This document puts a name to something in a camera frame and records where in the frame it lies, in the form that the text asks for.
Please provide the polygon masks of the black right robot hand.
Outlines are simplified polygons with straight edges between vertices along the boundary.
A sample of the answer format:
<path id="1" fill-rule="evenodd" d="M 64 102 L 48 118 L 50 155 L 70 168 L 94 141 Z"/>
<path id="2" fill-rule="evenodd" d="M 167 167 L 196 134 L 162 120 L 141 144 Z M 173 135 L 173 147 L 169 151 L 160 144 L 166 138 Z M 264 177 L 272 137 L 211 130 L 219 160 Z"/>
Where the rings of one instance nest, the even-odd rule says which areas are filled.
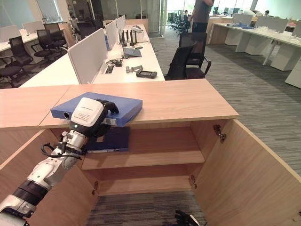
<path id="1" fill-rule="evenodd" d="M 174 218 L 177 226 L 200 226 L 200 223 L 193 215 L 186 214 L 181 210 L 175 210 Z"/>

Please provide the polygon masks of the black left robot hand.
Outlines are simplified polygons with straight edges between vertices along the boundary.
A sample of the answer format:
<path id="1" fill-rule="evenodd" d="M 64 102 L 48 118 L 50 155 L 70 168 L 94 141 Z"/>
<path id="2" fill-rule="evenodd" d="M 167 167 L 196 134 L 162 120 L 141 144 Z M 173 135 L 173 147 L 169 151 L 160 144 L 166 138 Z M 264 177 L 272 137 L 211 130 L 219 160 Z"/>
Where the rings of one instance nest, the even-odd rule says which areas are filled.
<path id="1" fill-rule="evenodd" d="M 103 124 L 108 113 L 119 113 L 114 102 L 83 97 L 72 113 L 70 132 L 82 134 L 87 138 L 101 137 L 110 128 L 109 125 Z"/>

